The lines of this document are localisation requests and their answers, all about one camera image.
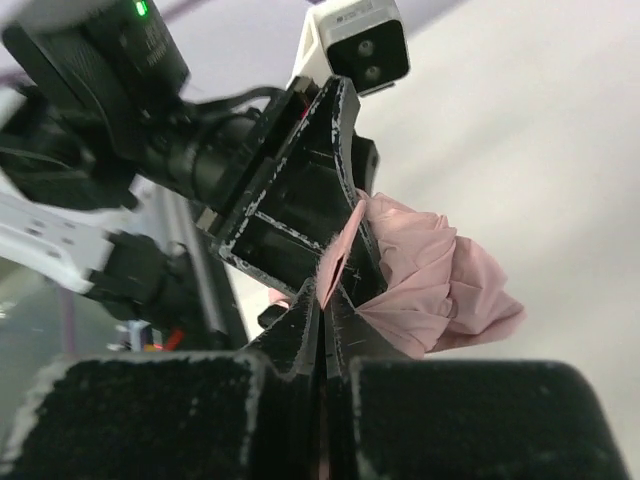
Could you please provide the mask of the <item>pink folding umbrella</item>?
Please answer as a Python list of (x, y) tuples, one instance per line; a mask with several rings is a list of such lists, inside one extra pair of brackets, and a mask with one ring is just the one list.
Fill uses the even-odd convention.
[(326, 306), (355, 256), (356, 232), (370, 225), (386, 290), (357, 313), (413, 359), (430, 352), (500, 341), (525, 319), (497, 261), (458, 234), (446, 216), (418, 212), (378, 193), (359, 194), (354, 212), (323, 253), (316, 298)]

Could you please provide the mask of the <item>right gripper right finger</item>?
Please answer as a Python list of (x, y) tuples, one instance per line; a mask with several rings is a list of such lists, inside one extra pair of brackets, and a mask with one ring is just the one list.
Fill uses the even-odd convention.
[(411, 360), (342, 291), (324, 312), (333, 479), (625, 479), (591, 385), (534, 360)]

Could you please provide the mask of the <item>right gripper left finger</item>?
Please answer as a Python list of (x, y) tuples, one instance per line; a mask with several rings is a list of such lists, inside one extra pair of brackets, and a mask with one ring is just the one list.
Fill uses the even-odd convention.
[(59, 358), (1, 448), (5, 479), (315, 479), (315, 288), (235, 352)]

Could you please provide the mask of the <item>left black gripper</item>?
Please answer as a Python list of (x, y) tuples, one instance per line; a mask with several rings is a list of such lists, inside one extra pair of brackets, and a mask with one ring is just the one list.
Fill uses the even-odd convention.
[(197, 192), (216, 214), (212, 251), (264, 285), (296, 293), (359, 200), (379, 153), (356, 134), (351, 80), (296, 78), (256, 119), (224, 122), (222, 153), (197, 166)]

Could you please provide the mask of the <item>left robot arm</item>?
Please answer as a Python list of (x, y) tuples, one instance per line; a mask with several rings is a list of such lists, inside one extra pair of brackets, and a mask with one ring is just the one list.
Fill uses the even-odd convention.
[(349, 26), (357, 1), (312, 6), (293, 78), (205, 103), (184, 101), (189, 70), (151, 1), (31, 1), (1, 40), (24, 68), (25, 96), (1, 130), (11, 187), (1, 226), (33, 251), (29, 267), (167, 331), (178, 349), (214, 347), (189, 276), (169, 255), (119, 227), (78, 227), (56, 210), (132, 211), (136, 179), (202, 207), (211, 253), (287, 294), (317, 274), (358, 207), (354, 167), (374, 143), (354, 130), (360, 88), (320, 60), (326, 28)]

